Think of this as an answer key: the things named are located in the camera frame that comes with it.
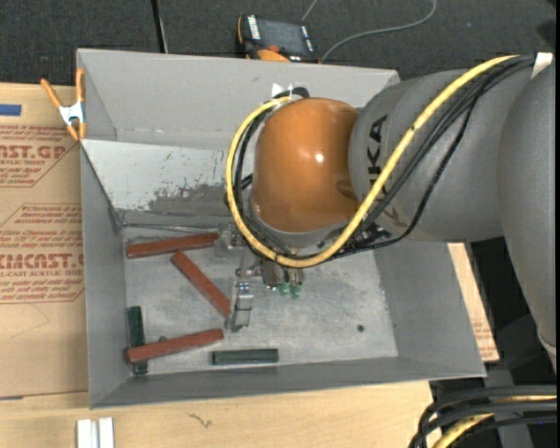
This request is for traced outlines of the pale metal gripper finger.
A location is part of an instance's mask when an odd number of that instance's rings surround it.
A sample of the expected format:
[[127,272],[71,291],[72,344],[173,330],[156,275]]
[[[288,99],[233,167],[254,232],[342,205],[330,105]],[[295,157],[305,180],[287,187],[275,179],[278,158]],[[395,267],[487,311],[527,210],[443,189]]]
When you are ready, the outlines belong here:
[[237,332],[250,324],[254,294],[246,281],[238,280],[232,289],[231,314],[227,319],[227,330]]
[[214,245],[217,258],[226,258],[238,254],[245,248],[244,236],[238,229],[220,229]]

